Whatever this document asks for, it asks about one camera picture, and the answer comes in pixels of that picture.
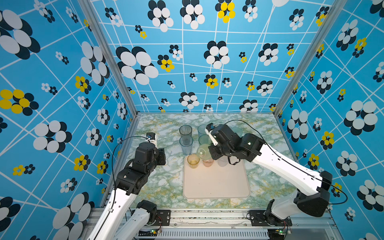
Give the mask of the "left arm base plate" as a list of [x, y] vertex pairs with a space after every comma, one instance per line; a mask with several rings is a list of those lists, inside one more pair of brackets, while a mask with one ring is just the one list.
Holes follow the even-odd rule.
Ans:
[[157, 214], [153, 220], [150, 219], [150, 222], [147, 226], [169, 226], [171, 220], [171, 210], [157, 210]]

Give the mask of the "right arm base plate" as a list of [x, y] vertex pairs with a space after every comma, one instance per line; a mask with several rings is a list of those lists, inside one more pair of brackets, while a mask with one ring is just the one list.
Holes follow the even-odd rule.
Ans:
[[267, 216], [264, 210], [250, 210], [246, 218], [251, 221], [253, 227], [291, 227], [293, 225], [290, 217], [280, 220], [274, 216]]

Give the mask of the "short pink textured cup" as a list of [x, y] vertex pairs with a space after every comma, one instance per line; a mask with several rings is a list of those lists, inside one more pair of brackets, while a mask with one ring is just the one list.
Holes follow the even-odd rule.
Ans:
[[203, 160], [203, 165], [204, 165], [205, 167], [210, 167], [210, 166], [212, 166], [213, 163], [214, 163], [214, 160], [213, 160], [213, 159]]

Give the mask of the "short green cup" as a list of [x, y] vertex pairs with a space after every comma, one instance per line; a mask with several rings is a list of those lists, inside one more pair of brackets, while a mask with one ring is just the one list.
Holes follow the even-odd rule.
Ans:
[[211, 153], [209, 151], [209, 146], [210, 145], [208, 145], [208, 144], [202, 144], [198, 147], [197, 155], [200, 159], [202, 159], [202, 160], [211, 160], [212, 159]]

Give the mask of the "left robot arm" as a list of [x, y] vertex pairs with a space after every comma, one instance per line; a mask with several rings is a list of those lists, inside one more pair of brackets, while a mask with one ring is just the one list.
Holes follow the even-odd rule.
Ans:
[[133, 240], [146, 224], [155, 221], [157, 205], [143, 200], [133, 215], [121, 227], [123, 217], [135, 201], [150, 174], [157, 166], [166, 164], [163, 148], [151, 142], [143, 142], [136, 149], [135, 157], [118, 173], [111, 197], [88, 236], [89, 240]]

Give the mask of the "short yellow cup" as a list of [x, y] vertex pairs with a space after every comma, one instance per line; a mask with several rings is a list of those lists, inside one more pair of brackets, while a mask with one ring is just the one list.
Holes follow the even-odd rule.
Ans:
[[191, 154], [187, 156], [187, 162], [190, 168], [195, 169], [199, 165], [200, 158], [197, 154]]

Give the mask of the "short clear frosted cup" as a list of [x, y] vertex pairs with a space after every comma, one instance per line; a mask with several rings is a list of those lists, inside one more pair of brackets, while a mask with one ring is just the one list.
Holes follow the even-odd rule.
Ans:
[[220, 167], [225, 167], [226, 165], [228, 165], [228, 158], [227, 157], [222, 157], [220, 159], [217, 160], [217, 163]]

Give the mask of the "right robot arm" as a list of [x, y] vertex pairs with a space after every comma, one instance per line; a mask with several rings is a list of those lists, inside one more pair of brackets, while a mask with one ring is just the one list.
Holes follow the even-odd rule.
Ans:
[[322, 217], [330, 201], [332, 174], [305, 168], [272, 148], [262, 135], [245, 134], [240, 137], [228, 125], [206, 126], [212, 143], [208, 149], [213, 160], [223, 156], [235, 157], [260, 165], [296, 187], [289, 196], [269, 202], [260, 220], [277, 226], [292, 215], [304, 213]]

